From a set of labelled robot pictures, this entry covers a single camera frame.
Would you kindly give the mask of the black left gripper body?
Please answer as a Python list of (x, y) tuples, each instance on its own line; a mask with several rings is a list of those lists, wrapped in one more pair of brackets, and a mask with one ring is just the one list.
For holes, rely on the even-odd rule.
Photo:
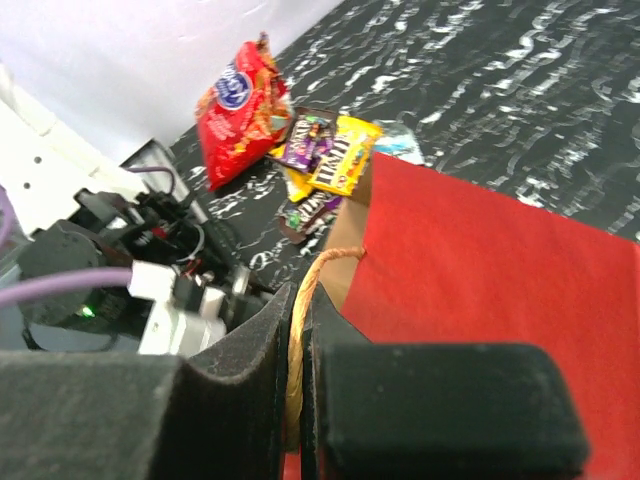
[(80, 191), (74, 224), (88, 232), (98, 251), (120, 266), (134, 260), (171, 267), (224, 292), (220, 316), (240, 325), (273, 294), (231, 252), (233, 232), (222, 221), (199, 219), (192, 194), (183, 200), (165, 192), (141, 193), (129, 201), (110, 192)]

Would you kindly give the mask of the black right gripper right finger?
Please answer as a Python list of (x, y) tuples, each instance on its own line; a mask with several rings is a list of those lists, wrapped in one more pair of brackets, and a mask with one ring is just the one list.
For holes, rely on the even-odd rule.
[(560, 369), (513, 343), (375, 343), (323, 287), (303, 330), (305, 479), (575, 479), (590, 444)]

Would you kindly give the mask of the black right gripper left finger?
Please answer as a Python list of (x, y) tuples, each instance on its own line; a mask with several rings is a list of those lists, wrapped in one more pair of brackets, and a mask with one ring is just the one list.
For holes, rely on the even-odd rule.
[(5, 479), (278, 479), (293, 287), (192, 358), (6, 352)]

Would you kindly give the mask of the yellow M&M's pack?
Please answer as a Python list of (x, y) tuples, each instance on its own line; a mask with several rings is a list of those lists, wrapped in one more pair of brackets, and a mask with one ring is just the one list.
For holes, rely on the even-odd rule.
[(331, 146), (320, 155), (307, 184), (316, 190), (350, 196), (383, 129), (359, 118), (339, 115)]
[(284, 167), (284, 179), (287, 187), (288, 199), (297, 203), (307, 198), (313, 191), (314, 187), (309, 184), (310, 174), (302, 173), (297, 170)]

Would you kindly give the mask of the red candy bag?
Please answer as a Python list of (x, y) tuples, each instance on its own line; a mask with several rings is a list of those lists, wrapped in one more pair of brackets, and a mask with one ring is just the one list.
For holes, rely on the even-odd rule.
[(212, 191), (230, 183), (284, 140), (293, 109), (266, 33), (242, 44), (197, 102), (195, 117)]

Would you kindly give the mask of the red brown paper bag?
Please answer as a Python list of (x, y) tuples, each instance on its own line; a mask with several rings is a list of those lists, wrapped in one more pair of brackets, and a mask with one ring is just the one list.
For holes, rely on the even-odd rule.
[(636, 243), (379, 154), (301, 287), (295, 337), (324, 292), (376, 340), (541, 346), (593, 442), (587, 477), (638, 477)]

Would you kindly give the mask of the brown M&M's pack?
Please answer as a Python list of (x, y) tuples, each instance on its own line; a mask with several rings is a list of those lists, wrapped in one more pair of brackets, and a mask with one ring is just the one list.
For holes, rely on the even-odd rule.
[(331, 215), (342, 200), (340, 195), (315, 190), (279, 216), (279, 229), (294, 245), (299, 245), (317, 229), (316, 223)]

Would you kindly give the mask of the light blue snack packet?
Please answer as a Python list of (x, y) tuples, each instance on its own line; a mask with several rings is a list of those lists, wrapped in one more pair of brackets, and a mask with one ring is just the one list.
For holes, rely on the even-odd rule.
[(375, 152), (396, 157), (413, 165), (426, 165), (420, 145), (411, 129), (401, 122), (392, 120), (376, 120), (374, 124), (382, 129), (382, 135), (374, 145)]

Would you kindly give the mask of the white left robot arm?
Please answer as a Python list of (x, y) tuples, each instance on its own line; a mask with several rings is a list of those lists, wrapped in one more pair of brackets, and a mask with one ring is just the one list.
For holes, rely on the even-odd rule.
[(268, 292), (232, 291), (242, 266), (224, 251), (221, 226), (208, 219), (178, 179), (156, 188), (147, 167), (124, 169), (1, 74), (1, 231), (30, 243), (19, 260), (25, 279), (126, 268), (141, 260), (201, 276), (222, 294), (219, 315), (235, 328), (259, 312)]

